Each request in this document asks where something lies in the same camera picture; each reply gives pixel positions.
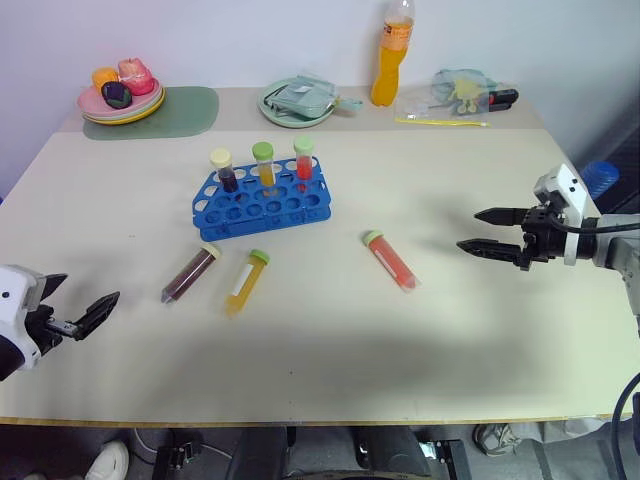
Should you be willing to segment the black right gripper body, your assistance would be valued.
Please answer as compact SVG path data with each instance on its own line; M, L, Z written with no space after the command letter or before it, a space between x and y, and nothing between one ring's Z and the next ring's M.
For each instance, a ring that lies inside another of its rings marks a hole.
M533 262L547 263L562 258L567 233L556 228L558 215L547 206L536 206L524 214L521 229L524 247L519 268L528 271Z

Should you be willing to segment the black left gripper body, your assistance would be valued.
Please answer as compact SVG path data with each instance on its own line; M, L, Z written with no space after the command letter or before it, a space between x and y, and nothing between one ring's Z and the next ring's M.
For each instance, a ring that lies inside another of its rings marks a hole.
M35 342L41 356L45 356L57 347L64 338L77 338L77 326L73 323L56 320L54 309L48 305L39 305L26 316L25 326L28 335Z

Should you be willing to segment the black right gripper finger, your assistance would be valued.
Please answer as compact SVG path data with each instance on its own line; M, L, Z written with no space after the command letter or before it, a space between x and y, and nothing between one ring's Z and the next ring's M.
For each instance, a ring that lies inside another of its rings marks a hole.
M525 210L522 208L493 207L482 210L474 217L485 223L497 226L518 226L525 218Z
M474 257L521 265L522 250L518 245L476 238L458 241L456 246Z

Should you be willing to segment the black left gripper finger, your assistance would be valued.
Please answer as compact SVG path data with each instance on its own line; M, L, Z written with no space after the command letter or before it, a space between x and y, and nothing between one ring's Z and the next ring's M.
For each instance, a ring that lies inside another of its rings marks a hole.
M38 282L41 285L40 302L43 302L49 297L55 290L67 279L68 275L65 273L56 273L42 275L39 277Z
M115 308L120 297L120 292L116 291L109 295L99 298L86 310L86 313L74 323L74 339L76 341L84 340L93 333L100 325L102 325L112 310Z

